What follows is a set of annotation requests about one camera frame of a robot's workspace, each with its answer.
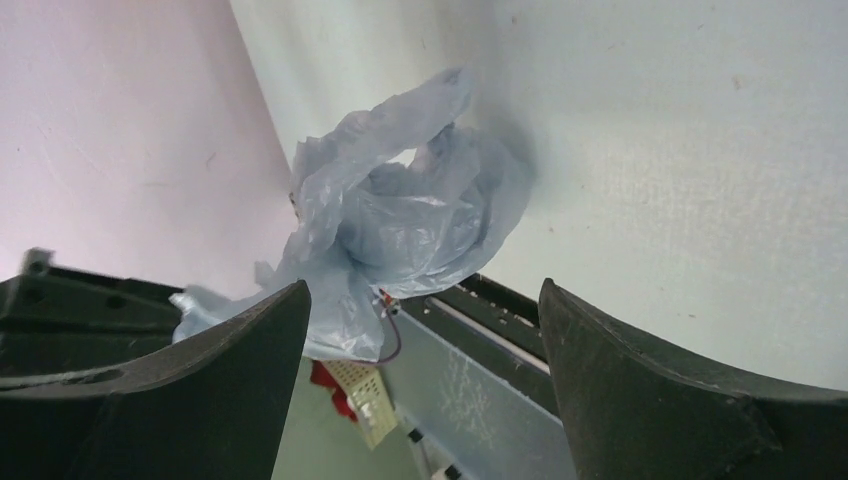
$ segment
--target pink wall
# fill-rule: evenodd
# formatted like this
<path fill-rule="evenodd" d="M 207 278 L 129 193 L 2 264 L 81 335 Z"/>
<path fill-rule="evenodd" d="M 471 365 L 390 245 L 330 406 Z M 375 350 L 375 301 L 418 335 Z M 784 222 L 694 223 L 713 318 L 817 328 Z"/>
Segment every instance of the pink wall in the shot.
<path fill-rule="evenodd" d="M 226 0 L 0 4 L 0 279 L 64 265 L 236 295 L 295 220 Z"/>

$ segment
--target red cloth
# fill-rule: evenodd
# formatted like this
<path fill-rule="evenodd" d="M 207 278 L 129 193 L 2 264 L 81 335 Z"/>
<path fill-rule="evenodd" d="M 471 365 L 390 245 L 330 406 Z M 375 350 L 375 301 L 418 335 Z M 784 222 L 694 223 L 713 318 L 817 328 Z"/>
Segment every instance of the red cloth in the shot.
<path fill-rule="evenodd" d="M 325 367 L 323 363 L 316 360 L 312 361 L 312 375 L 309 376 L 309 381 L 315 385 L 332 390 L 333 406 L 336 407 L 336 411 L 339 415 L 347 417 L 354 422 L 357 421 L 356 413 L 354 413 L 353 409 L 350 408 L 350 405 L 347 404 L 347 394 L 344 393 L 339 382 L 330 375 L 329 370 L 327 370 L 327 367 Z"/>

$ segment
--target plastic bag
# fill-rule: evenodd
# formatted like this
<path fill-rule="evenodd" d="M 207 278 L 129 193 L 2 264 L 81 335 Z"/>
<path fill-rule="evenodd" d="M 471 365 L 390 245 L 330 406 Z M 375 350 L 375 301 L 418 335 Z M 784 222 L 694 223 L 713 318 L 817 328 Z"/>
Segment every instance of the plastic bag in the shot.
<path fill-rule="evenodd" d="M 468 71 L 446 70 L 299 144 L 292 193 L 300 225 L 279 266 L 257 265 L 262 291 L 246 299 L 200 287 L 176 295 L 184 316 L 174 341 L 302 278 L 312 294 L 304 355 L 377 360 L 376 289 L 407 298 L 457 284 L 494 256 L 527 205 L 526 166 L 497 139 L 453 124 L 471 83 Z M 413 148 L 408 167 L 387 163 Z"/>

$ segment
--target red wire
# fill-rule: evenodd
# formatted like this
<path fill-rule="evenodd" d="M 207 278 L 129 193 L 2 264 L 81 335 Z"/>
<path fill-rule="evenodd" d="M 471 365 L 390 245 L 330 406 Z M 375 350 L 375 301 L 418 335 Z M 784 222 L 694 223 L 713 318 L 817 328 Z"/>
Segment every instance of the red wire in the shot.
<path fill-rule="evenodd" d="M 395 350 L 391 354 L 389 354 L 386 358 L 381 358 L 380 360 L 377 360 L 375 362 L 363 362 L 363 361 L 359 361 L 359 360 L 352 360 L 353 363 L 356 363 L 358 365 L 368 365 L 368 366 L 372 366 L 372 367 L 377 367 L 377 366 L 385 365 L 385 364 L 391 362 L 392 360 L 397 358 L 398 355 L 400 355 L 400 349 L 403 346 L 403 342 L 401 342 L 400 332 L 397 329 L 397 324 L 395 323 L 394 315 L 392 315 L 390 310 L 391 310 L 391 308 L 387 304 L 386 310 L 385 310 L 386 318 L 389 319 L 389 324 L 392 326 L 392 330 L 395 332 L 395 339 L 396 339 L 396 342 L 397 342 L 396 346 L 395 346 Z"/>

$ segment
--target wall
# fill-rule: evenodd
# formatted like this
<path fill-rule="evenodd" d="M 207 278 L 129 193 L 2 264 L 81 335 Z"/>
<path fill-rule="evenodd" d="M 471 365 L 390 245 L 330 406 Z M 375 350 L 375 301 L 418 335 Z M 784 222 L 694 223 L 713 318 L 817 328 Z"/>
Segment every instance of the wall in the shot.
<path fill-rule="evenodd" d="M 0 3 L 0 278 L 23 252 L 253 289 L 295 219 L 224 0 Z"/>
<path fill-rule="evenodd" d="M 468 64 L 467 121 L 539 176 L 484 274 L 848 389 L 843 3 L 233 0 L 287 151 Z"/>

